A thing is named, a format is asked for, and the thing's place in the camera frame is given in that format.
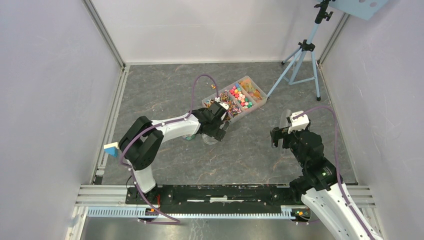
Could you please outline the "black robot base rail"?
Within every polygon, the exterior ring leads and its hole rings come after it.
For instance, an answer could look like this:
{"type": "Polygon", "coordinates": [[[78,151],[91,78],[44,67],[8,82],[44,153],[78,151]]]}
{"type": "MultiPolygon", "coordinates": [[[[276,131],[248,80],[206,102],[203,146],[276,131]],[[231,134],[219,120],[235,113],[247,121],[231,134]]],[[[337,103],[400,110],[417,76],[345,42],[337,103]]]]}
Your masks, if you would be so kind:
{"type": "Polygon", "coordinates": [[[144,205],[146,201],[169,215],[280,214],[281,208],[291,208],[294,216],[311,212],[287,184],[164,184],[144,194],[134,186],[127,189],[127,205],[144,205]]]}

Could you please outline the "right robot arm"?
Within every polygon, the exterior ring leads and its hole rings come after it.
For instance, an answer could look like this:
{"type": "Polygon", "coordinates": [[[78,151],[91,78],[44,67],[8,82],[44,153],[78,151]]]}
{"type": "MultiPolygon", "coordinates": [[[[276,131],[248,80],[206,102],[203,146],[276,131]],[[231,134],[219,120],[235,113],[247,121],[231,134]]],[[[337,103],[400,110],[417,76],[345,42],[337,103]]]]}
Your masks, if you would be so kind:
{"type": "Polygon", "coordinates": [[[282,141],[302,168],[302,175],[289,184],[293,203],[309,207],[337,240],[382,239],[354,203],[336,166],[324,156],[320,135],[275,127],[270,136],[274,146],[282,141]]]}

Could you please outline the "clear plastic scoop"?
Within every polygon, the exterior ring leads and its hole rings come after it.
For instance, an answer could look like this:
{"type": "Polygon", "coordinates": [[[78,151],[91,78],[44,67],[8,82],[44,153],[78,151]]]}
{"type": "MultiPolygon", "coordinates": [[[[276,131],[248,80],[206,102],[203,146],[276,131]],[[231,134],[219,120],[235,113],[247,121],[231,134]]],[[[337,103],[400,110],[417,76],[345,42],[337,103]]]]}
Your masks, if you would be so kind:
{"type": "Polygon", "coordinates": [[[289,132],[289,128],[292,126],[290,116],[292,115],[290,109],[286,109],[281,113],[279,128],[285,129],[286,132],[289,132]]]}

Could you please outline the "clear round jar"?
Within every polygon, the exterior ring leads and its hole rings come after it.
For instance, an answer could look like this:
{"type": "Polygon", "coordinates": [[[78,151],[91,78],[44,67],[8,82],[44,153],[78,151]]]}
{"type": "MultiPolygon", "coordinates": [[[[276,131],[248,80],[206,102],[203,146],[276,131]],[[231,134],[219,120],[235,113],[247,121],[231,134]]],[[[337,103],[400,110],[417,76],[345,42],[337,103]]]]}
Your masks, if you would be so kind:
{"type": "Polygon", "coordinates": [[[186,134],[186,135],[183,135],[182,138],[186,141],[191,141],[191,140],[196,138],[196,135],[195,134],[186,134]]]}

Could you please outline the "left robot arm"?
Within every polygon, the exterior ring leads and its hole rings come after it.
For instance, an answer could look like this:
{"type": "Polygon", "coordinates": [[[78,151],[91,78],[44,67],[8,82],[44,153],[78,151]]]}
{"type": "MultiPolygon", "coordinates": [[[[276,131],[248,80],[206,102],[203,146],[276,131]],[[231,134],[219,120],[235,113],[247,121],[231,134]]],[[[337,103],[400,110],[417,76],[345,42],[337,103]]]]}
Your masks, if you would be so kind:
{"type": "Polygon", "coordinates": [[[132,124],[117,146],[121,162],[130,168],[134,177],[140,200],[151,204],[157,198],[152,163],[161,144],[192,135],[206,135],[220,142],[229,125],[226,122],[229,108],[227,103],[215,101],[178,117],[150,120],[141,116],[132,124]]]}

